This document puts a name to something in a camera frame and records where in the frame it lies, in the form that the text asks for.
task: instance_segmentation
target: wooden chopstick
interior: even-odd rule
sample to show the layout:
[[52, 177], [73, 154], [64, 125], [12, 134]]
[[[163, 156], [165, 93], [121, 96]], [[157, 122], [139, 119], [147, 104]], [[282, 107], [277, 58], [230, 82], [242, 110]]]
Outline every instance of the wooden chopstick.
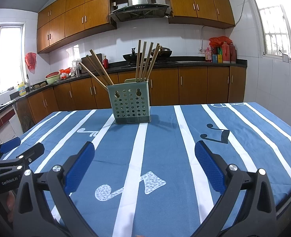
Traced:
[[148, 81], [148, 80], [149, 80], [149, 76], [150, 76], [150, 73], [151, 73], [152, 68], [153, 68], [153, 66], [154, 66], [155, 60], [157, 59], [157, 56], [158, 56], [159, 50], [160, 50], [160, 44], [157, 43], [157, 46], [156, 46], [156, 48], [155, 48], [155, 51], [154, 51], [154, 54], [153, 54], [153, 57], [152, 57], [152, 61], [151, 61], [150, 67], [149, 67], [149, 71], [147, 72], [147, 75], [146, 75], [145, 81]]
[[88, 56], [86, 55], [89, 63], [92, 65], [92, 67], [96, 70], [96, 72], [101, 76], [101, 78], [105, 81], [105, 84], [109, 84], [108, 81], [106, 80], [105, 76], [102, 74], [102, 72], [99, 70], [99, 68], [96, 66], [95, 62]]
[[107, 87], [91, 71], [89, 71], [89, 69], [85, 67], [83, 63], [80, 62], [79, 64], [108, 92]]
[[141, 49], [141, 40], [138, 42], [138, 53], [137, 53], [137, 67], [136, 67], [136, 82], [138, 81], [139, 77], [139, 59], [140, 59], [140, 49]]
[[140, 61], [140, 70], [139, 70], [138, 82], [141, 81], [142, 70], [143, 70], [143, 61], [145, 59], [145, 53], [146, 53], [146, 41], [144, 41], [144, 43], [143, 43], [143, 49], [142, 49], [142, 56], [141, 56], [141, 61]]
[[148, 69], [148, 64], [149, 64], [149, 61], [150, 61], [150, 55], [151, 55], [152, 47], [153, 47], [153, 42], [150, 43], [148, 56], [147, 56], [146, 61], [145, 61], [145, 67], [144, 67], [143, 72], [142, 72], [141, 82], [144, 81], [144, 78], [146, 76], [146, 71]]
[[99, 66], [102, 70], [102, 72], [105, 74], [106, 79], [108, 81], [108, 83], [110, 85], [113, 85], [113, 81], [111, 80], [111, 78], [109, 77], [109, 75], [107, 74], [107, 71], [105, 70], [105, 68], [103, 67], [103, 65], [101, 64], [100, 60], [98, 59], [96, 53], [93, 50], [90, 50], [91, 54], [93, 55], [93, 57], [95, 58], [96, 61], [98, 61], [97, 66]]

